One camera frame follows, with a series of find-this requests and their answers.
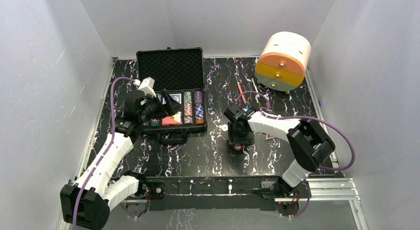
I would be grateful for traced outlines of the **blue poker card deck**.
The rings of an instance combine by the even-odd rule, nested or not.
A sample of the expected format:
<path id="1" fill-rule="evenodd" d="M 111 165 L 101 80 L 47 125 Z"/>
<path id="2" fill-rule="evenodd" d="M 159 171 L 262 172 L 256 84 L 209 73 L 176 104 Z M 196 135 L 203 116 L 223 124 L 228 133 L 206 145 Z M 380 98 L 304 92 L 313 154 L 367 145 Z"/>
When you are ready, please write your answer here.
<path id="1" fill-rule="evenodd" d="M 182 103 L 182 95 L 181 94 L 170 94 L 171 98 L 176 101 L 177 103 Z"/>

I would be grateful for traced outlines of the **red poker card deck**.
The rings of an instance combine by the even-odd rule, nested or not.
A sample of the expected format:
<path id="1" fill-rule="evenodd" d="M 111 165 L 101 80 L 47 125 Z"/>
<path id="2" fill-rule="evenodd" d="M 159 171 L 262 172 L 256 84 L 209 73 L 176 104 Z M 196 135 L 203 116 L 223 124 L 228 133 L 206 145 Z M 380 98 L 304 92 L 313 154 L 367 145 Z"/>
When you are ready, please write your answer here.
<path id="1" fill-rule="evenodd" d="M 162 126 L 169 125 L 181 125 L 182 124 L 182 112 L 177 112 L 174 115 L 167 116 L 161 120 Z"/>

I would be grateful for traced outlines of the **red 5 chip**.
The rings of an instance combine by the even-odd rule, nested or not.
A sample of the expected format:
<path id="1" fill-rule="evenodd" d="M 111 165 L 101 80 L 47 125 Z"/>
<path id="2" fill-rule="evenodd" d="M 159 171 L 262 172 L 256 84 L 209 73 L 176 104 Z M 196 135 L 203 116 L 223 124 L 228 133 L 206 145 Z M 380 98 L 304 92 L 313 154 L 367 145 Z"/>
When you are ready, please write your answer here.
<path id="1" fill-rule="evenodd" d="M 236 151 L 236 152 L 242 152 L 243 151 L 243 145 L 241 145 L 241 144 L 238 144 L 238 143 L 236 143 L 234 146 L 233 146 L 233 149 Z"/>

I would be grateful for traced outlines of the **blue white 5 chip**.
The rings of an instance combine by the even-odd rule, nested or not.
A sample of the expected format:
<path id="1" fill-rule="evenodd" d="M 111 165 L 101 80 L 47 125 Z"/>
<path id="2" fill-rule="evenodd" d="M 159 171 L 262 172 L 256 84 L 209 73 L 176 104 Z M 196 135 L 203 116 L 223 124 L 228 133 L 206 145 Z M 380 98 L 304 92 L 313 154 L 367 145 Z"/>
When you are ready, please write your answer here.
<path id="1" fill-rule="evenodd" d="M 223 132 L 226 132 L 226 131 L 228 131 L 228 125 L 227 125 L 227 124 L 223 124 L 223 125 L 220 127 L 220 129 L 221 129 Z"/>

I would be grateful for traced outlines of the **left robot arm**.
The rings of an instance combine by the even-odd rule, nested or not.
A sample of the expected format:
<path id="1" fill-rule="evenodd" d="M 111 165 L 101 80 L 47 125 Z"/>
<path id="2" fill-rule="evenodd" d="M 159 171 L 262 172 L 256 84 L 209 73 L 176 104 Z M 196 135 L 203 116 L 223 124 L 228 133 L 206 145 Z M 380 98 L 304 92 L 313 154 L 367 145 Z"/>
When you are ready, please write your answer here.
<path id="1" fill-rule="evenodd" d="M 112 175 L 119 162 L 133 149 L 145 122 L 175 115 L 182 109 L 183 106 L 166 90 L 160 95 L 140 91 L 138 96 L 127 98 L 93 162 L 73 184 L 66 184 L 61 189 L 63 220 L 74 228 L 101 230 L 111 210 L 123 200 L 148 197 L 150 188 L 144 174 L 127 171 L 110 183 Z"/>

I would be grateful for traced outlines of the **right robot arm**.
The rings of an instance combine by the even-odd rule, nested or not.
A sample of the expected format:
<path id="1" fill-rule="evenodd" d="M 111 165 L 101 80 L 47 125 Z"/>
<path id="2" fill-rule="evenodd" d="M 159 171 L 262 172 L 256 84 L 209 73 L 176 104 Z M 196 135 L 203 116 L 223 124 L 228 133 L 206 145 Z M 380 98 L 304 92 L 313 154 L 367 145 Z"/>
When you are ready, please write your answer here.
<path id="1" fill-rule="evenodd" d="M 292 197 L 299 184 L 317 171 L 336 146 L 319 122 L 312 117 L 296 118 L 269 115 L 253 109 L 243 110 L 236 104 L 223 113 L 228 118 L 228 144 L 235 150 L 245 149 L 254 143 L 254 133 L 260 132 L 286 141 L 294 161 L 269 187 L 257 194 Z"/>

